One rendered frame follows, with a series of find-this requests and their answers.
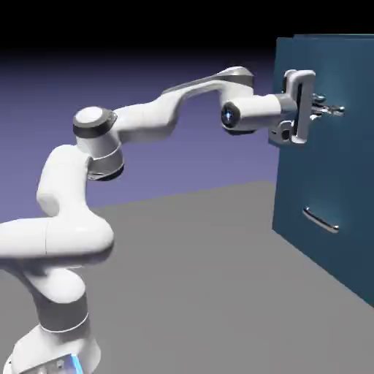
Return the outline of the teal cabinet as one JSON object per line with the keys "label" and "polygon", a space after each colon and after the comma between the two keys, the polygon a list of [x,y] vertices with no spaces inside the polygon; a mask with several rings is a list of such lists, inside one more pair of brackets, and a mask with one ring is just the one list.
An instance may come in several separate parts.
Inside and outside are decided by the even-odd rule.
{"label": "teal cabinet", "polygon": [[312,69],[316,93],[346,111],[280,148],[272,227],[374,307],[374,35],[280,38],[275,90],[287,69]]}

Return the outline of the teal drawer front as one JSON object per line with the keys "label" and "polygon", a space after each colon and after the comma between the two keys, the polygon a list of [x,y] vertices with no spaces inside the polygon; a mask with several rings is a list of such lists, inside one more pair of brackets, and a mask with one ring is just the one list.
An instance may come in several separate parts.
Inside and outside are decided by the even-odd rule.
{"label": "teal drawer front", "polygon": [[[339,232],[309,221],[304,207]],[[278,171],[272,227],[374,307],[374,167],[346,174]]]}
{"label": "teal drawer front", "polygon": [[279,172],[346,174],[374,167],[374,35],[295,35],[277,41],[273,87],[287,69],[312,69],[314,91],[343,115],[323,114],[301,147],[280,148]]}

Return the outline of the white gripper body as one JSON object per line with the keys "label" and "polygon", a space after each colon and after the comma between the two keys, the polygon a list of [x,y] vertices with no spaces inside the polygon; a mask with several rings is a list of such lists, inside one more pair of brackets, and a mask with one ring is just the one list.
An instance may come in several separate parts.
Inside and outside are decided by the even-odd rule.
{"label": "white gripper body", "polygon": [[290,69],[284,73],[284,93],[296,104],[291,141],[305,144],[308,139],[316,73],[313,70]]}

